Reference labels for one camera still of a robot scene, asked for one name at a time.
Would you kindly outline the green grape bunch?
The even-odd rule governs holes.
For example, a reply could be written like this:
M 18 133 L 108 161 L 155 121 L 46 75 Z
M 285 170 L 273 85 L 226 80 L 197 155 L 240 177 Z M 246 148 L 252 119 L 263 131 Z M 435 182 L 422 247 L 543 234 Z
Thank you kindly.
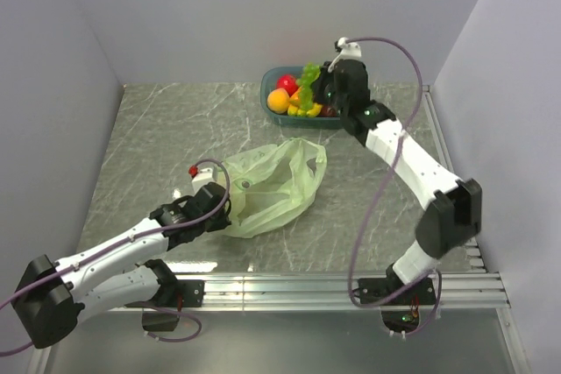
M 320 66 L 308 63 L 302 69 L 301 77 L 297 80 L 299 89 L 298 93 L 298 109 L 299 115 L 313 118 L 319 115 L 322 106 L 315 102 L 312 83 L 317 80 L 320 75 Z

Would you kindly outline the yellow banana bunch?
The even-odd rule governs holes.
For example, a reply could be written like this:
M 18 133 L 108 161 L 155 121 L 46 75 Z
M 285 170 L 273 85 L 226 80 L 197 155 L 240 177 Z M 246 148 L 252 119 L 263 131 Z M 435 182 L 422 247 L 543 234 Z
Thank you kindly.
M 323 105 L 315 102 L 307 104 L 305 107 L 290 104 L 287 113 L 289 116 L 315 118 L 320 115 L 322 109 Z

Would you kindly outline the pale green plastic bag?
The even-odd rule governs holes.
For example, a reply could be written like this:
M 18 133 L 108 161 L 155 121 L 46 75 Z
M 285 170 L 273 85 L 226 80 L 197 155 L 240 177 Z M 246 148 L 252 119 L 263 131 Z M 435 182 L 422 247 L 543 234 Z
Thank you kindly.
M 248 239 L 292 222 L 316 198 L 327 167 L 322 145 L 290 138 L 230 156 L 231 225 L 222 234 Z

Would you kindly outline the red chili pepper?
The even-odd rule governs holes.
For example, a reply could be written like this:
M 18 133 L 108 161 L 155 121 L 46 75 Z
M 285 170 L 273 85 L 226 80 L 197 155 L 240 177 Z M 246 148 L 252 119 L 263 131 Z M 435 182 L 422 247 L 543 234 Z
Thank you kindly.
M 301 107 L 301 92 L 302 88 L 298 88 L 289 98 L 289 103 L 297 108 Z

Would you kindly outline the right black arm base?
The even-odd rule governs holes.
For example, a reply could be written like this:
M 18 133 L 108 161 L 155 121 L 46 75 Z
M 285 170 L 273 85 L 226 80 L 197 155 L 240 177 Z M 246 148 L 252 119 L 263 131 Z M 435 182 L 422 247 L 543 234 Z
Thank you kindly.
M 360 278 L 351 298 L 356 307 L 379 308 L 387 333 L 405 339 L 420 333 L 439 316 L 442 286 L 440 272 L 436 279 L 424 277 L 400 293 L 402 287 L 390 292 L 388 279 Z

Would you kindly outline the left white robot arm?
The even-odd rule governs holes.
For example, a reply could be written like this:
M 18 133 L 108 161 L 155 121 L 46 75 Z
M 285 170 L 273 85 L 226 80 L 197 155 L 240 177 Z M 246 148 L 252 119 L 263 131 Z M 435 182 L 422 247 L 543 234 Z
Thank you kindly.
M 180 282 L 160 254 L 227 228 L 228 202 L 226 189 L 209 182 L 91 249 L 56 261 L 46 255 L 35 258 L 11 300 L 32 345 L 48 348 L 80 323 L 115 307 L 175 306 Z

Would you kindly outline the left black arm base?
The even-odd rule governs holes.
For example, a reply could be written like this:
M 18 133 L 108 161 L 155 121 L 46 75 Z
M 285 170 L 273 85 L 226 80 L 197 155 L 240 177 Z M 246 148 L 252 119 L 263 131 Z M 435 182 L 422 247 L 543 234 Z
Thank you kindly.
M 171 289 L 167 287 L 163 293 L 156 293 L 155 297 L 148 303 L 154 307 L 180 312 L 188 308 L 198 308 L 202 306 L 204 295 L 204 281 L 201 279 L 179 280 L 176 286 Z M 127 307 L 141 308 L 141 325 L 149 333 L 171 333 L 180 324 L 180 316 L 149 311 L 139 305 L 138 302 L 127 305 Z

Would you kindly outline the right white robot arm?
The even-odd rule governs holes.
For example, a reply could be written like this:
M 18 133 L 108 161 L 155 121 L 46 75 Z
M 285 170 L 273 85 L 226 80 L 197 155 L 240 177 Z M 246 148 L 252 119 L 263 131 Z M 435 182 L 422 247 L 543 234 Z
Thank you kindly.
M 481 185 L 442 167 L 407 133 L 394 112 L 372 99 L 362 61 L 324 63 L 312 89 L 321 104 L 338 113 L 343 129 L 383 159 L 423 208 L 414 242 L 386 271 L 387 296 L 405 303 L 416 293 L 415 279 L 480 233 Z

